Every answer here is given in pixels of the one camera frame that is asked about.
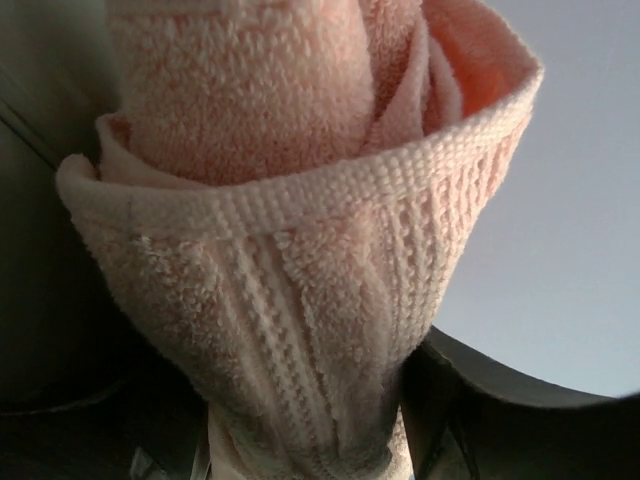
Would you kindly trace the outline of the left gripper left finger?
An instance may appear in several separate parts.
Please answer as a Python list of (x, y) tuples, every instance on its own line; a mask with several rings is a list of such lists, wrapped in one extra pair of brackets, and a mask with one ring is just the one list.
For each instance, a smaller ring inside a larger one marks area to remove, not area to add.
[(87, 399), (1, 410), (4, 479), (187, 479), (204, 403), (151, 356)]

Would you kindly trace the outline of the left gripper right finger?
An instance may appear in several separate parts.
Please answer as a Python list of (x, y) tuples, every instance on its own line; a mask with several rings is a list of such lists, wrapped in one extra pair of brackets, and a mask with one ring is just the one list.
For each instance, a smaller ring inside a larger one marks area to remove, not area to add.
[(432, 329), (403, 369), (417, 479), (636, 479), (639, 396), (521, 374)]

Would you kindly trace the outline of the pink towel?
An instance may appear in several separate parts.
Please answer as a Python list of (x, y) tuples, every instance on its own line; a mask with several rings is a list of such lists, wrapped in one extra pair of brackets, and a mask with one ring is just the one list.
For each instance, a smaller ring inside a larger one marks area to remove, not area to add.
[(401, 370), (543, 78), (479, 1), (109, 1), (61, 199), (208, 405), (214, 479), (407, 479)]

